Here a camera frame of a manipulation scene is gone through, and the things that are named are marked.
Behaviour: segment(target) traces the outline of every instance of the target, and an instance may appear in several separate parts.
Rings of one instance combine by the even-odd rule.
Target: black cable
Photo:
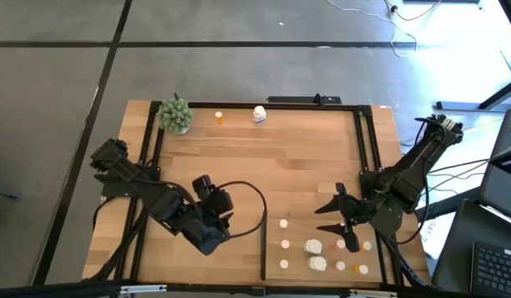
[[[428,118],[415,118],[415,120],[421,121],[422,124],[430,123],[432,125],[438,126],[441,129],[441,132],[442,132],[441,143],[443,143],[443,144],[445,143],[445,141],[446,141],[446,129],[439,122],[431,120],[431,119],[428,119]],[[419,134],[420,133],[421,133],[421,129],[419,129],[419,132],[417,133],[417,136],[415,137],[416,141],[419,138]],[[425,161],[422,164],[422,181],[424,183],[424,191],[425,191],[425,195],[426,195],[425,206],[424,206],[424,215],[422,217],[422,222],[419,225],[419,227],[417,228],[417,231],[415,231],[415,233],[410,238],[408,238],[408,239],[406,239],[404,241],[401,241],[401,242],[397,242],[396,243],[397,245],[404,245],[404,244],[410,243],[413,239],[415,239],[415,237],[417,237],[419,235],[419,233],[422,230],[422,227],[424,226],[424,223],[427,221],[427,217],[428,217],[428,205],[430,204],[430,191],[428,190],[428,179],[427,179],[427,170],[426,170],[427,163],[428,163],[428,161]],[[413,213],[415,214],[415,217],[417,218],[417,222],[419,222],[419,218],[417,216],[417,212],[413,211]]]
[[[198,219],[200,220],[200,222],[201,223],[204,222],[200,207],[196,204],[195,200],[192,198],[192,195],[190,195],[190,193],[183,186],[181,186],[181,185],[179,185],[177,183],[174,183],[174,182],[170,182],[170,181],[153,181],[153,180],[146,180],[146,179],[143,179],[143,178],[136,178],[136,180],[137,181],[141,181],[143,183],[154,184],[154,185],[173,185],[176,188],[180,189],[184,193],[184,196],[186,196],[186,199],[191,204],[193,204],[193,206],[194,206],[194,208],[196,210],[196,213],[198,214]],[[229,186],[229,185],[239,185],[239,184],[247,185],[247,186],[251,187],[253,190],[255,190],[258,193],[258,195],[261,197],[261,200],[263,201],[263,206],[264,206],[263,216],[261,218],[261,221],[254,228],[251,228],[250,230],[248,230],[246,232],[243,232],[243,233],[239,233],[239,234],[236,234],[236,235],[231,235],[231,236],[227,237],[223,241],[228,241],[228,240],[230,240],[232,238],[238,238],[238,237],[246,236],[246,235],[248,235],[250,233],[255,232],[258,228],[261,227],[261,225],[263,225],[264,219],[266,218],[266,216],[268,214],[268,207],[267,207],[266,199],[264,198],[263,192],[261,192],[261,190],[259,190],[257,188],[257,186],[255,186],[255,185],[253,185],[253,184],[251,184],[251,183],[249,183],[247,181],[241,181],[241,180],[231,181],[231,182],[224,183],[222,185],[216,186],[216,189],[219,190],[219,189],[222,189],[222,188],[224,188],[226,186]]]
[[[239,238],[239,237],[242,237],[242,236],[246,236],[246,235],[248,235],[250,233],[255,232],[258,228],[260,228],[263,225],[264,219],[267,217],[267,214],[268,214],[268,207],[266,206],[266,199],[264,199],[264,195],[261,192],[261,190],[259,190],[255,185],[253,185],[253,184],[251,184],[249,182],[246,182],[246,181],[237,180],[237,181],[231,181],[231,182],[228,182],[228,183],[224,183],[222,185],[217,186],[216,188],[217,189],[222,189],[222,188],[224,188],[226,186],[229,186],[229,185],[239,185],[239,184],[247,185],[247,186],[251,187],[253,190],[257,191],[258,195],[261,197],[261,200],[263,201],[263,206],[264,206],[263,216],[261,218],[261,221],[254,228],[251,228],[251,229],[249,229],[246,232],[242,232],[242,233],[238,233],[238,234],[235,234],[235,235],[231,235],[225,241],[233,239],[233,238]]]
[[[430,123],[431,125],[439,127],[441,129],[441,132],[443,133],[443,139],[441,140],[441,143],[442,145],[446,144],[446,129],[437,120],[431,120],[428,118],[414,118],[414,120]]]
[[[419,225],[419,227],[417,228],[417,231],[415,231],[415,233],[410,238],[408,238],[408,239],[406,239],[404,241],[401,241],[401,242],[397,242],[397,245],[403,245],[403,244],[410,243],[413,239],[415,239],[415,237],[417,237],[417,235],[419,235],[419,233],[422,230],[422,227],[424,226],[424,223],[427,221],[427,217],[428,217],[428,205],[430,204],[430,193],[428,192],[427,173],[424,170],[424,166],[422,167],[422,176],[423,176],[423,182],[424,182],[424,190],[425,190],[425,194],[426,194],[426,201],[425,201],[425,205],[424,205],[424,215],[422,217],[422,222]],[[413,213],[415,214],[415,217],[417,218],[417,222],[419,222],[419,218],[417,216],[417,212],[414,211]]]
[[[459,195],[460,193],[458,193],[457,191],[455,190],[440,190],[440,189],[434,189],[435,191],[450,191],[450,192],[453,192],[455,193],[456,195]]]
[[[421,135],[422,128],[424,127],[424,121],[421,123],[421,127],[419,128],[419,132],[417,132],[417,135],[415,136],[415,142],[413,143],[413,146],[417,146],[417,142],[419,141],[419,136]]]
[[[102,202],[97,209],[95,209],[95,212],[93,213],[93,230],[95,230],[95,225],[97,224],[97,216],[99,215],[99,211],[105,206],[107,203],[109,203],[112,199],[115,199],[115,197],[109,197],[106,198],[104,202]]]
[[[133,239],[136,237],[137,233],[139,233],[139,231],[146,223],[147,215],[148,212],[143,208],[136,222],[130,228],[129,233],[123,239],[121,239],[121,243],[115,249],[109,260],[106,261],[106,263],[100,268],[100,270],[95,275],[90,277],[90,280],[105,281],[108,279],[110,273],[113,271],[116,264],[121,260],[121,258],[125,256],[128,247],[132,243]]]
[[[447,170],[447,169],[451,169],[451,168],[455,168],[455,167],[458,167],[458,166],[466,166],[466,165],[470,165],[470,164],[473,164],[473,163],[476,163],[476,162],[482,162],[482,161],[488,161],[488,160],[489,160],[489,158],[484,158],[484,159],[480,159],[480,160],[477,160],[477,161],[464,162],[464,163],[453,165],[453,166],[445,166],[445,167],[443,167],[441,169],[430,171],[430,172],[428,172],[428,174],[435,173],[435,172],[438,172],[438,171]]]
[[[456,179],[468,180],[473,175],[483,175],[483,174],[485,174],[485,173],[473,173],[473,174],[468,175],[467,177],[458,177],[458,176],[452,175],[452,174],[435,174],[435,175],[434,174],[428,174],[428,175],[432,176],[432,177],[449,176],[449,177],[456,178]]]

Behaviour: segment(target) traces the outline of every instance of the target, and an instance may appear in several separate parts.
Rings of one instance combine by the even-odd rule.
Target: keyboard
[[[474,243],[470,293],[511,297],[511,250]]]

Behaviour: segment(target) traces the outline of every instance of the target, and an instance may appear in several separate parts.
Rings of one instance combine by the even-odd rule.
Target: black metal frame
[[[146,286],[150,291],[179,291],[179,292],[209,292],[222,293],[223,286],[214,285],[185,285],[185,284],[156,284],[135,282],[134,280],[119,281],[82,281],[75,283],[66,283],[46,286],[23,286],[16,288],[0,289],[0,297],[31,297],[31,298],[61,298],[61,297],[104,297],[106,295],[128,296],[129,293],[139,290],[138,286]],[[283,286],[232,286],[234,293],[242,293],[251,296],[266,295],[318,295],[318,288],[311,286],[298,286],[293,289]],[[338,288],[328,287],[325,289],[327,295],[350,297],[350,296],[378,296],[382,297],[400,297],[400,298],[435,298],[438,294],[452,298],[471,298],[474,297],[468,293],[458,292],[438,292],[431,291],[429,288],[410,288],[394,285],[381,285],[377,289],[369,288]]]
[[[505,85],[502,89],[498,90],[495,94],[491,95],[483,103],[462,103],[462,102],[449,102],[438,101],[436,103],[439,110],[453,110],[453,111],[471,111],[471,112],[498,112],[505,113],[511,108],[511,104],[502,103],[511,97],[511,83]]]
[[[278,102],[277,98],[268,98],[273,99],[271,103],[211,103],[211,102],[197,102],[197,103],[189,103],[190,108],[218,108],[218,109],[227,109],[227,108],[255,108],[258,105],[262,105],[265,109],[289,109],[289,110],[315,110],[315,111],[342,111],[342,112],[352,112],[354,116],[354,125],[356,127],[356,136],[357,143],[359,146],[360,153],[360,164],[362,166],[362,171],[368,170],[368,160],[367,153],[364,142],[364,130],[362,128],[361,117],[365,116],[367,129],[369,133],[369,140],[371,143],[371,151],[373,153],[374,166],[376,170],[380,170],[380,154],[378,151],[378,143],[376,138],[376,133],[374,130],[374,122],[373,122],[373,114],[371,111],[371,107],[368,105],[342,105],[342,104],[332,104],[327,103],[327,97],[321,97],[317,94],[315,97],[299,97],[299,98],[279,98],[283,102]],[[299,99],[301,103],[293,103],[293,99]],[[147,126],[145,128],[145,137],[143,138],[143,144],[141,148],[140,162],[144,162],[146,157],[146,152],[148,147],[150,146],[150,136],[152,135],[152,127],[155,118],[155,113],[158,109],[160,102],[151,102],[151,107],[148,114]],[[163,130],[157,130],[157,138],[156,143],[154,144],[154,153],[152,159],[149,162],[152,162],[151,168],[157,169],[157,177],[159,179],[159,168],[158,162],[160,157],[161,145],[163,143],[164,138]],[[126,218],[126,223],[131,223],[133,221],[133,216],[136,213],[136,204],[130,204],[128,206],[128,213]],[[263,225],[261,227],[261,280],[266,280],[266,234],[267,234],[267,221],[268,217],[266,217],[263,221]],[[137,280],[137,274],[139,270],[139,264],[142,255],[142,248],[144,245],[145,238],[145,229],[143,229],[137,236],[135,251],[133,254],[133,262],[131,267],[130,278],[132,280]],[[380,271],[382,277],[382,284],[388,284],[388,280],[386,277],[386,269],[383,258],[383,249],[378,233],[375,232],[375,240],[377,242],[378,249],[378,261],[380,264]],[[395,262],[395,259],[392,257],[392,266],[393,266],[393,274],[395,276],[396,285],[403,286],[403,274],[400,267],[400,264]],[[227,293],[249,293],[253,296],[263,296],[266,294],[265,286],[236,286],[236,285],[217,285],[217,286],[207,286],[207,285],[170,285],[169,291],[173,289],[179,289],[180,291],[218,291],[218,292],[227,292]],[[296,294],[296,293],[305,293],[303,290],[299,291],[300,287],[290,286],[290,287],[282,287],[282,293],[288,294]],[[345,288],[305,288],[308,293],[316,293],[322,295],[334,295],[335,293],[343,294],[343,290],[348,290]]]

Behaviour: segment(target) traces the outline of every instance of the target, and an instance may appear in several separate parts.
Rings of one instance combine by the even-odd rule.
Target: white cable
[[[392,7],[395,7],[389,0],[384,0],[384,1],[389,5],[390,11],[391,11]],[[415,21],[419,17],[426,16],[429,12],[431,12],[434,8],[436,8],[439,5],[439,3],[441,3],[441,1],[443,1],[443,0],[437,0],[437,2],[434,3],[434,5],[432,5],[430,8],[428,8],[428,10],[426,10],[425,12],[421,13],[420,15],[418,15],[416,17],[410,17],[410,18],[403,17],[400,13],[398,13],[398,9],[395,9],[394,12],[398,15],[398,17],[400,17],[404,21]]]
[[[408,33],[406,31],[403,31],[401,28],[399,28],[397,26],[397,24],[395,24],[394,21],[392,20],[389,20],[387,18],[384,18],[384,17],[381,17],[379,15],[376,15],[374,13],[369,13],[369,12],[363,12],[359,9],[356,9],[356,8],[342,8],[341,6],[339,6],[338,4],[332,2],[331,0],[326,0],[330,5],[332,5],[333,7],[336,7],[338,9],[340,9],[342,12],[360,12],[366,16],[371,16],[371,17],[376,17],[378,18],[380,21],[384,21],[384,22],[390,22],[392,23],[393,26],[395,26],[396,30],[395,32],[393,33],[393,38],[391,39],[391,41],[389,42],[389,44],[391,45],[391,47],[393,48],[393,53],[395,54],[395,56],[397,57],[400,57],[400,58],[406,58],[408,57],[408,55],[401,55],[401,54],[398,54],[398,51],[397,51],[397,48],[395,47],[395,45],[393,44],[393,42],[395,41],[395,37],[397,36],[397,30],[399,30],[402,34],[404,35],[407,35],[407,36],[410,36],[411,38],[413,38],[413,40],[415,41],[415,51],[417,52],[417,48],[418,48],[418,42],[417,42],[417,38],[412,35],[411,33]]]

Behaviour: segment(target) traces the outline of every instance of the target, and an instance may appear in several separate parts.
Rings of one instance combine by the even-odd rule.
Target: desk
[[[137,162],[146,130],[149,101],[129,101],[119,138],[128,144],[129,159]],[[246,180],[261,189],[268,201],[268,235],[266,280],[261,280],[261,233],[221,244],[217,250],[203,256],[182,236],[172,237],[153,220],[149,220],[139,266],[138,280],[143,282],[184,283],[206,285],[250,286],[362,286],[377,287],[382,281],[379,259],[375,252],[374,231],[367,225],[357,227],[359,238],[374,244],[374,250],[351,255],[341,251],[348,268],[335,278],[310,278],[311,272],[299,269],[306,266],[305,256],[297,253],[296,245],[303,238],[319,238],[325,245],[328,261],[338,257],[330,252],[329,244],[336,235],[314,229],[317,225],[341,221],[338,213],[314,215],[313,211],[327,203],[335,193],[335,182],[344,182],[348,191],[361,197],[358,172],[360,150],[357,142],[356,122],[351,112],[312,111],[295,109],[268,110],[263,124],[254,124],[250,109],[221,110],[224,123],[215,120],[217,108],[195,108],[195,121],[183,136],[165,134],[159,152],[158,165],[161,180],[172,180],[191,190],[190,183],[207,174],[215,184],[231,180]],[[380,160],[384,165],[394,164],[401,152],[398,135],[389,107],[372,107]],[[157,131],[157,121],[152,124]],[[373,169],[373,153],[369,138],[367,167]],[[150,143],[155,144],[152,134]],[[153,155],[154,148],[148,148]],[[262,204],[249,188],[232,185],[228,188],[234,202],[235,215],[231,220],[231,233],[239,233],[254,226],[261,218]],[[97,272],[118,246],[128,210],[128,198],[115,199],[99,212],[84,277]],[[290,229],[278,230],[276,221],[289,219]],[[303,234],[294,233],[294,226],[305,225]],[[414,216],[405,216],[398,238],[409,237],[416,229]],[[292,243],[289,257],[291,275],[277,269],[276,260],[284,257],[277,239],[288,238]],[[129,277],[133,258],[130,248],[123,276]],[[430,281],[420,239],[401,247],[414,270],[424,281]],[[387,251],[383,254],[387,281],[393,282]],[[351,265],[367,264],[369,274],[361,276]]]

